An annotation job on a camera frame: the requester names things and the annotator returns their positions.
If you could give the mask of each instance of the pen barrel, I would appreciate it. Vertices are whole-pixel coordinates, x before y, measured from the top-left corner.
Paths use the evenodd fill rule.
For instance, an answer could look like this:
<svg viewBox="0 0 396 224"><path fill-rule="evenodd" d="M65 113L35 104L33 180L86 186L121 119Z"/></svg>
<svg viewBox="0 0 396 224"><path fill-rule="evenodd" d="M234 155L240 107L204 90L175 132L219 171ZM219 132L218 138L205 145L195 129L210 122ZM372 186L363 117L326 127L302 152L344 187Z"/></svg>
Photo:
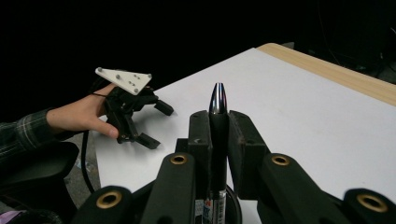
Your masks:
<svg viewBox="0 0 396 224"><path fill-rule="evenodd" d="M209 113L209 123L213 146L210 189L222 191L227 188L228 114Z"/></svg>

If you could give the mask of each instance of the silver pen tip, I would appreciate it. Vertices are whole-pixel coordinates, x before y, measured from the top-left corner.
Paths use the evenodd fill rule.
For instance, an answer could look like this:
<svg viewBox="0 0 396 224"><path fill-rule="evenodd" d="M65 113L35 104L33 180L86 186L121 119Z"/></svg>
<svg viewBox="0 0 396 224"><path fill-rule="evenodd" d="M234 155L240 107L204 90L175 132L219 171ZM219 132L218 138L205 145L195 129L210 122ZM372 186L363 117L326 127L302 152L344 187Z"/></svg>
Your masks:
<svg viewBox="0 0 396 224"><path fill-rule="evenodd" d="M209 113L224 114L227 113L227 98L225 96L224 85L221 82L216 83L210 99Z"/></svg>

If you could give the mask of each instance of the white tabletop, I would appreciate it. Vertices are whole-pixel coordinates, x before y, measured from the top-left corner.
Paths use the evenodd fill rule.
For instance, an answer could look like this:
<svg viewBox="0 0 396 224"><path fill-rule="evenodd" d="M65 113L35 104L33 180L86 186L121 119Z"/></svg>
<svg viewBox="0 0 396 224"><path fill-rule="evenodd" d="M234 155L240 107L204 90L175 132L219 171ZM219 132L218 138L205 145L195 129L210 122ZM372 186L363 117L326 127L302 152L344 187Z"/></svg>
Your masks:
<svg viewBox="0 0 396 224"><path fill-rule="evenodd" d="M297 160L321 189L343 199L348 189L366 188L396 202L396 106L257 49L156 90L175 113L146 105L132 119L161 142L157 149L92 133L101 186L135 191L154 180L177 139L188 137L190 115L209 108L216 82L224 84L228 109L250 116L269 149ZM240 202L244 223L261 223L257 203Z"/></svg>

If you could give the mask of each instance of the person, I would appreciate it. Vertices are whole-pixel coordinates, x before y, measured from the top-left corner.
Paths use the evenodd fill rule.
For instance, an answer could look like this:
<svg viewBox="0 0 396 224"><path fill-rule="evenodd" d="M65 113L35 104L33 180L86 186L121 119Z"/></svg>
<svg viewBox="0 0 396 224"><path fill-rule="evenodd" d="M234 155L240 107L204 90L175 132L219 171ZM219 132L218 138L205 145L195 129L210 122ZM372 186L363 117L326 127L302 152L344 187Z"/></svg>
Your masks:
<svg viewBox="0 0 396 224"><path fill-rule="evenodd" d="M110 83L71 104L46 108L14 122L0 122L0 167L2 167L0 169L5 169L7 161L16 156L34 153L35 150L64 141L76 133L97 131L117 139L119 136L117 128L100 119L106 113L104 108L106 95L114 87L116 85ZM39 214L35 212L7 211L0 214L0 223L16 223L18 216L41 217L43 213L47 213L48 219L52 220L51 223L60 222L50 211L42 211Z"/></svg>

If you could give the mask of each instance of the black pen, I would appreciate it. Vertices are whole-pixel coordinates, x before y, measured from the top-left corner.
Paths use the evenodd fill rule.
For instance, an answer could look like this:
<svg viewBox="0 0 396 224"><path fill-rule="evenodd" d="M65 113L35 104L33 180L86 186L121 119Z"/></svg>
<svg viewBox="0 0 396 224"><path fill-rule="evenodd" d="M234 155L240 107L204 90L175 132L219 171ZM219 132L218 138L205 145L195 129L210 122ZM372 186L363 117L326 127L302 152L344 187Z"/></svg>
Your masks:
<svg viewBox="0 0 396 224"><path fill-rule="evenodd" d="M227 188L227 143L228 112L227 99L222 83L216 83L209 106L209 123L213 145L210 195L205 202L210 207L204 223L225 223L225 200Z"/></svg>

